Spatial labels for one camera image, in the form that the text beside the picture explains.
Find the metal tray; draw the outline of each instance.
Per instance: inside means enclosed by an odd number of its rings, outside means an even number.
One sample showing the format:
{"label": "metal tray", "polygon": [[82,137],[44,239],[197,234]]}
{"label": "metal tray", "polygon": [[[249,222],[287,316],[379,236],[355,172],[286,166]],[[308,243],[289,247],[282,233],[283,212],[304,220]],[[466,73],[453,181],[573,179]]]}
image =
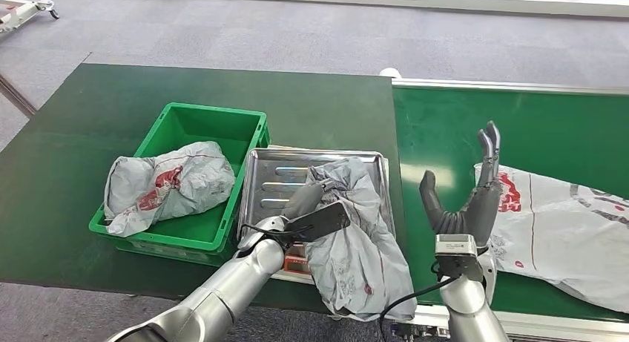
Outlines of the metal tray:
{"label": "metal tray", "polygon": [[306,181],[309,166],[358,157],[367,164],[374,188],[382,198],[380,213],[395,236],[389,197],[386,159],[375,151],[319,151],[310,149],[256,148],[249,152],[240,203],[238,238],[242,224],[280,214],[291,195]]}

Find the plastic bag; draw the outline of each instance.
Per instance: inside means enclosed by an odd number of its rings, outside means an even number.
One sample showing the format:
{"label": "plastic bag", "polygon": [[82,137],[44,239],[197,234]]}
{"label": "plastic bag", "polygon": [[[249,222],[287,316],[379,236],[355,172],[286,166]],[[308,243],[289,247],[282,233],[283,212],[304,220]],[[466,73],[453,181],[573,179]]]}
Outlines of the plastic bag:
{"label": "plastic bag", "polygon": [[[323,303],[336,315],[378,318],[390,303],[413,292],[409,267],[380,213],[381,199],[358,158],[310,168],[306,182],[332,178],[322,203],[340,200],[349,227],[304,243],[308,266]],[[417,300],[396,306],[387,317],[409,320]]]}
{"label": "plastic bag", "polygon": [[105,184],[107,232],[127,237],[160,220],[205,212],[229,198],[234,182],[215,142],[152,158],[119,157]]}
{"label": "plastic bag", "polygon": [[[479,164],[475,172],[478,179]],[[491,237],[498,269],[629,312],[629,201],[502,165],[498,175]]]}

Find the robot finger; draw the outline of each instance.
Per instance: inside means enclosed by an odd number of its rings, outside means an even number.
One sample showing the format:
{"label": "robot finger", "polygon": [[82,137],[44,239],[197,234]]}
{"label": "robot finger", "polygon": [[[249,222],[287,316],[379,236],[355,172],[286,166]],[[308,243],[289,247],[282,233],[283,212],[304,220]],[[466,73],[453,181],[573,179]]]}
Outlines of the robot finger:
{"label": "robot finger", "polygon": [[419,184],[419,194],[421,201],[424,204],[426,215],[428,216],[428,222],[430,226],[435,228],[443,223],[444,207],[439,201],[439,196],[435,191],[435,173],[430,170],[426,170],[424,178]]}
{"label": "robot finger", "polygon": [[489,121],[487,123],[487,128],[485,129],[485,131],[487,132],[487,135],[489,136],[489,138],[491,139],[493,143],[493,162],[492,162],[493,176],[498,177],[498,161],[499,161],[499,156],[500,156],[500,139],[501,139],[500,131],[498,131],[498,128],[495,126],[495,123],[493,121]]}
{"label": "robot finger", "polygon": [[493,181],[494,179],[494,167],[493,167],[493,157],[494,157],[494,146],[493,142],[490,139],[489,135],[485,130],[480,130],[476,134],[478,137],[478,141],[481,143],[481,147],[483,148],[483,165],[481,167],[481,176],[478,178],[478,184],[476,187],[486,186],[487,183]]}

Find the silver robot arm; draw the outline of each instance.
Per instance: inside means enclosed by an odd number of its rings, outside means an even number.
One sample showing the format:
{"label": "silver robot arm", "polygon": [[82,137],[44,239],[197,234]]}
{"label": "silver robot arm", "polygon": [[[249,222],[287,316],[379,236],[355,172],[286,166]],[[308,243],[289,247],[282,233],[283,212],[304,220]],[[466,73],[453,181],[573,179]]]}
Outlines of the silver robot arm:
{"label": "silver robot arm", "polygon": [[312,242],[349,225],[341,203],[315,211],[324,183],[303,186],[280,216],[248,229],[238,251],[179,305],[107,342],[221,341],[269,278],[284,264],[284,253],[296,240]]}
{"label": "silver robot arm", "polygon": [[[272,219],[282,222],[280,217]],[[269,221],[260,225],[264,226],[270,226]],[[283,247],[272,239],[260,240],[246,254],[238,251],[179,305],[116,333],[107,341],[221,341],[266,281],[283,264]]]}
{"label": "silver robot arm", "polygon": [[444,275],[458,277],[441,287],[449,312],[449,333],[454,342],[508,342],[498,318],[490,309],[495,265],[488,241],[498,212],[500,133],[493,122],[478,132],[483,165],[476,188],[457,212],[445,211],[435,192],[435,175],[426,171],[420,184],[428,221],[437,234],[435,256]]}

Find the green table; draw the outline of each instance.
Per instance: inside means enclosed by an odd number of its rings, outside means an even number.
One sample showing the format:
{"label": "green table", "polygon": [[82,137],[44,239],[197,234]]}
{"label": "green table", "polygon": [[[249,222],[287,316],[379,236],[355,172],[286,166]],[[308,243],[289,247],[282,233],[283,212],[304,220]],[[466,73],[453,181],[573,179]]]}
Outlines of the green table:
{"label": "green table", "polygon": [[[605,139],[629,134],[617,115],[628,112],[628,98],[576,91],[404,81],[392,88],[390,79],[378,76],[80,65],[0,153],[0,280],[168,298],[203,282],[214,268],[117,251],[88,231],[113,160],[132,155],[165,104],[187,102],[264,111],[274,144],[373,150],[389,158],[398,242],[419,289],[434,283],[434,235],[418,181],[425,168],[438,179],[448,173],[449,187],[438,190],[447,207],[459,207],[480,160],[475,131],[489,118],[503,133],[505,165],[629,197],[626,181],[597,175],[609,165],[622,167],[625,151]],[[313,120],[321,114],[328,116]],[[592,127],[597,131],[586,135],[584,128]],[[587,170],[565,165],[575,160]],[[627,321],[509,274],[498,276],[494,301],[505,314]],[[421,302],[442,308],[436,294]],[[313,286],[279,280],[269,281],[254,303],[327,312]]]}
{"label": "green table", "polygon": [[[80,65],[0,153],[10,173],[0,180],[0,280],[180,298],[216,270],[117,251],[88,231],[111,163],[133,155],[169,102],[264,111],[277,144],[380,151],[402,231],[390,88],[377,76]],[[327,312],[315,287],[279,280],[255,303]]]}
{"label": "green table", "polygon": [[[444,207],[458,210],[475,185],[473,166],[481,160],[476,131],[490,119],[501,132],[501,164],[629,197],[629,176],[623,174],[629,154],[619,150],[629,136],[625,123],[629,96],[623,91],[398,79],[393,81],[392,92],[406,229],[408,241],[414,243],[406,250],[406,258],[416,286],[434,282],[425,274],[434,261],[427,252],[435,244],[419,203],[424,170],[435,172]],[[421,302],[439,304],[441,300],[433,292]],[[498,274],[492,309],[564,318],[536,323],[554,326],[567,321],[572,330],[602,329],[607,322],[629,321],[626,314],[575,299],[542,280],[504,272]],[[437,313],[445,317],[443,310]],[[508,313],[503,316],[514,318]],[[585,327],[568,319],[604,322]],[[596,338],[593,341],[607,341]]]}

